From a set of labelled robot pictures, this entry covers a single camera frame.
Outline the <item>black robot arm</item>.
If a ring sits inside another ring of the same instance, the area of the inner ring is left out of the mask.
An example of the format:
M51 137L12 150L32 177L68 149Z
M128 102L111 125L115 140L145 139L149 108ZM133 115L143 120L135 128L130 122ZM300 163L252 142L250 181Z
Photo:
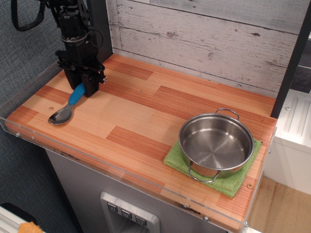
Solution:
M65 50L55 52L72 89L83 84L91 97L106 82L104 66L98 60L96 29L91 27L89 11L82 0L44 0L61 31Z

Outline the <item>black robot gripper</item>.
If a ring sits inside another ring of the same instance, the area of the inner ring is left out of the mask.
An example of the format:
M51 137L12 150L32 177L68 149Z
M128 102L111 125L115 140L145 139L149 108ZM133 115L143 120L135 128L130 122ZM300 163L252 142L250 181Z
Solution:
M106 82L104 66L97 58L98 48L89 40L65 43L65 50L55 52L72 89L83 82L85 96L91 97Z

